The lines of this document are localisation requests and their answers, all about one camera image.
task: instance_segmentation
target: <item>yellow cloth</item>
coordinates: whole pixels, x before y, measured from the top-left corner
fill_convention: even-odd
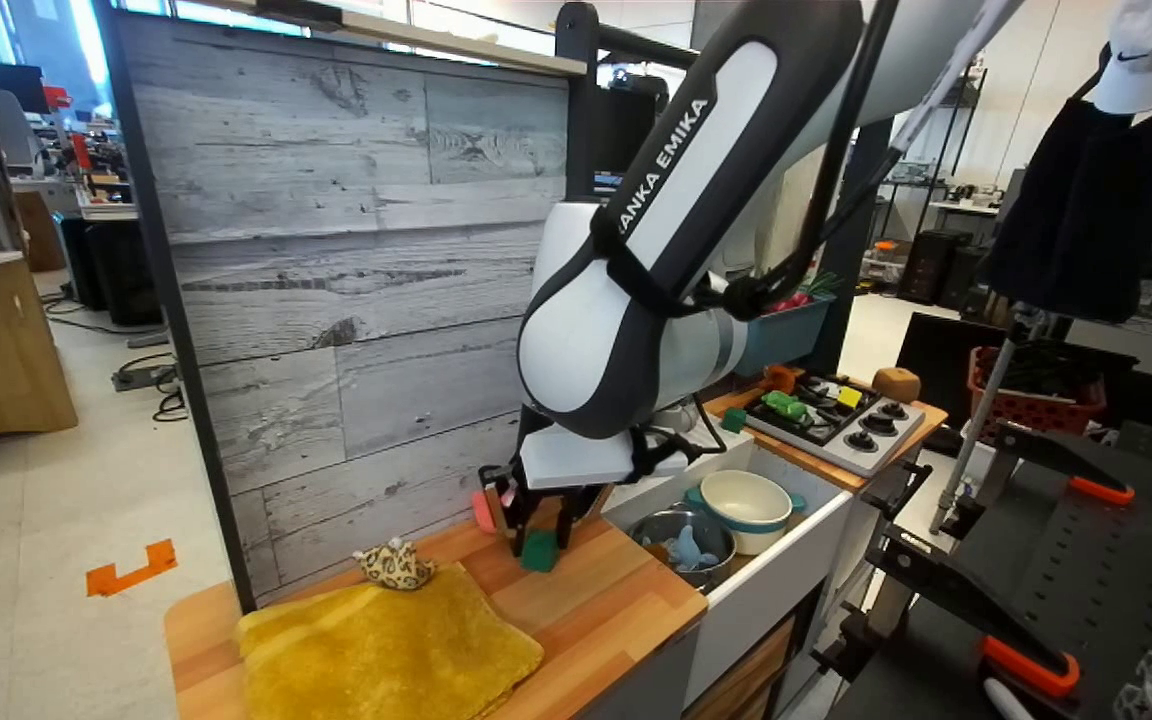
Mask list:
[[[475,718],[542,647],[496,617],[465,564],[420,591],[344,588],[241,622],[255,720]]]

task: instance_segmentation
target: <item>weathered wood texture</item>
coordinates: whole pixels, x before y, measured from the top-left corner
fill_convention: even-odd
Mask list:
[[[121,17],[255,597],[467,511],[512,454],[516,320],[569,101],[350,46]]]

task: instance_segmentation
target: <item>hanging clothing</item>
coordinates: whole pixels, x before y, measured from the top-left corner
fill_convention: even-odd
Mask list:
[[[1032,307],[1124,325],[1152,250],[1152,116],[1109,116],[1078,88],[1038,142],[988,260]]]

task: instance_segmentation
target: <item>white robot link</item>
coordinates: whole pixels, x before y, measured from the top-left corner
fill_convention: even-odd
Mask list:
[[[758,334],[696,289],[715,257],[757,244],[770,183],[833,142],[846,81],[863,73],[867,92],[842,132],[907,113],[892,142],[902,153],[1014,6],[748,0],[696,55],[621,192],[561,205],[542,223],[516,346],[525,487],[652,472],[652,415],[723,379]]]

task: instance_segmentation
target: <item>white container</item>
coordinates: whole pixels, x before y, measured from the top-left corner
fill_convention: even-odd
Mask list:
[[[768,636],[792,608],[827,583],[850,527],[850,494],[811,478],[800,466],[786,466],[752,436],[732,442],[723,457],[704,457],[689,472],[621,485],[605,511],[611,524],[633,527],[669,503],[700,499],[700,482],[719,467],[743,467],[774,482],[797,503],[786,521],[792,527],[768,551],[752,558],[707,588],[707,612],[652,652],[644,668],[614,684],[587,718],[644,718],[644,709],[659,709],[654,718],[683,718],[683,709],[696,706],[723,674],[732,674],[758,636]]]
[[[700,499],[732,533],[740,558],[758,558],[792,524],[792,498],[743,467],[704,472]]]

